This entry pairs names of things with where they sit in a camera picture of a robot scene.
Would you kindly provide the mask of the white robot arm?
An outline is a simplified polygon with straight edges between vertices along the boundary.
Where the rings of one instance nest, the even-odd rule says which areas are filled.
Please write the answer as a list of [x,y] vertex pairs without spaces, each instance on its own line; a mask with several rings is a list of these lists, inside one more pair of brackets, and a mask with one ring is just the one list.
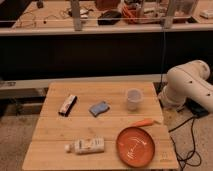
[[165,108],[180,108],[189,98],[209,113],[213,113],[213,85],[207,82],[209,65],[202,60],[193,60],[177,65],[166,74],[167,85],[158,98]]

